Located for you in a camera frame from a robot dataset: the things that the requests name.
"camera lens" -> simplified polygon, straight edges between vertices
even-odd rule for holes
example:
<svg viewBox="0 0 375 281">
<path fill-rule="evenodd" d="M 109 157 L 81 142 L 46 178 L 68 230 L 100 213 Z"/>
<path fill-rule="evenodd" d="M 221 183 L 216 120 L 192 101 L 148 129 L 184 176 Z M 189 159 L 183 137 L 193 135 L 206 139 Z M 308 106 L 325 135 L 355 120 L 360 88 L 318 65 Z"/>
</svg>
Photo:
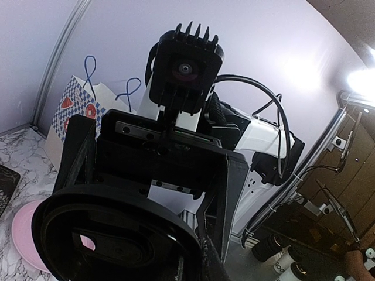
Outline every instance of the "camera lens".
<svg viewBox="0 0 375 281">
<path fill-rule="evenodd" d="M 190 82 L 199 75 L 197 63 L 189 59 L 177 59 L 172 64 L 172 74 L 179 81 Z"/>
<path fill-rule="evenodd" d="M 192 66 L 188 63 L 182 63 L 178 70 L 182 75 L 189 75 L 191 72 L 193 72 Z"/>
</svg>

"pink plate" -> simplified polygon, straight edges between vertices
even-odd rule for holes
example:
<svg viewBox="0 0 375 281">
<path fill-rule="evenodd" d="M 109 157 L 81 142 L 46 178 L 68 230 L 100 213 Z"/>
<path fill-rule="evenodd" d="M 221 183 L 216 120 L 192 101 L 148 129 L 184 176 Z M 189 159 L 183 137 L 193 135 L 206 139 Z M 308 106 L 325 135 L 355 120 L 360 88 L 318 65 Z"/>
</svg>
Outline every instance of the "pink plate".
<svg viewBox="0 0 375 281">
<path fill-rule="evenodd" d="M 33 201 L 24 205 L 15 215 L 12 223 L 12 238 L 17 251 L 29 264 L 36 269 L 50 273 L 36 251 L 31 233 L 31 222 L 33 214 L 43 200 Z M 95 243 L 84 236 L 81 236 L 82 244 L 95 250 Z"/>
</svg>

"checkered pattern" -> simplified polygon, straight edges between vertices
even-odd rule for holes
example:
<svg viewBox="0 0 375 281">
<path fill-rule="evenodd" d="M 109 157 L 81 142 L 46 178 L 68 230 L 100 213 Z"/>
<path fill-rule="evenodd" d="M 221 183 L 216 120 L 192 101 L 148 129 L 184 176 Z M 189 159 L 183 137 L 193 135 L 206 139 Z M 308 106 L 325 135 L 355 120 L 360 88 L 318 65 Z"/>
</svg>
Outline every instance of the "checkered pattern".
<svg viewBox="0 0 375 281">
<path fill-rule="evenodd" d="M 73 102 L 73 105 L 63 108 L 64 101 L 67 98 L 70 98 L 70 100 Z M 97 121 L 96 137 L 98 137 L 100 133 L 101 119 L 107 110 L 103 108 L 97 101 L 95 101 L 83 89 L 83 87 L 79 84 L 77 79 L 74 76 L 72 76 L 68 85 L 66 86 L 64 90 L 60 104 L 57 107 L 57 110 L 52 120 L 52 127 L 56 131 L 56 133 L 58 134 L 62 142 L 65 141 L 66 128 L 67 128 L 67 124 L 69 123 L 69 118 L 71 118 L 75 114 L 87 116 L 86 114 L 88 112 L 87 107 L 90 104 L 92 104 L 96 110 L 96 114 L 95 114 L 96 121 Z"/>
</svg>

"marble countertop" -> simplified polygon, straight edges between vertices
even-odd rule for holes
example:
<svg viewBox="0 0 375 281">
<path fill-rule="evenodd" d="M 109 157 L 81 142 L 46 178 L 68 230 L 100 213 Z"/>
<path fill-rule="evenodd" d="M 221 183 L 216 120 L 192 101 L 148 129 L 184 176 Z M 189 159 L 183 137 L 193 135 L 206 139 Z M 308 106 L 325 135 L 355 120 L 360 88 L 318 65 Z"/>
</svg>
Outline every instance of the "marble countertop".
<svg viewBox="0 0 375 281">
<path fill-rule="evenodd" d="M 43 150 L 45 139 L 31 128 L 0 137 L 0 164 L 21 175 L 21 180 L 0 216 L 0 280 L 53 281 L 48 273 L 33 268 L 18 254 L 11 237 L 17 211 L 51 195 L 57 172 Z"/>
</svg>

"light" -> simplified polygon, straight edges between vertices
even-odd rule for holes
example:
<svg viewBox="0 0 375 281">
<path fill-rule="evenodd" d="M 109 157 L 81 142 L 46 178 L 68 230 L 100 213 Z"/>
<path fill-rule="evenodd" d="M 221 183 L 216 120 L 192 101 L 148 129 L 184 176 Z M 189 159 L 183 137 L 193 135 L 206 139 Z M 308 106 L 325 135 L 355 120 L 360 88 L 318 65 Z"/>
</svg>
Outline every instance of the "light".
<svg viewBox="0 0 375 281">
<path fill-rule="evenodd" d="M 170 239 L 172 239 L 173 241 L 177 241 L 176 238 L 174 238 L 173 236 L 167 234 L 166 236 L 168 236 Z"/>
<path fill-rule="evenodd" d="M 375 69 L 353 72 L 348 76 L 347 83 L 358 94 L 375 97 Z"/>
<path fill-rule="evenodd" d="M 321 85 L 321 77 L 315 63 L 306 59 L 289 59 L 285 64 L 285 74 L 293 83 L 306 89 L 316 89 Z"/>
<path fill-rule="evenodd" d="M 373 55 L 373 57 L 375 59 L 375 50 L 373 48 L 370 48 L 370 53 Z"/>
</svg>

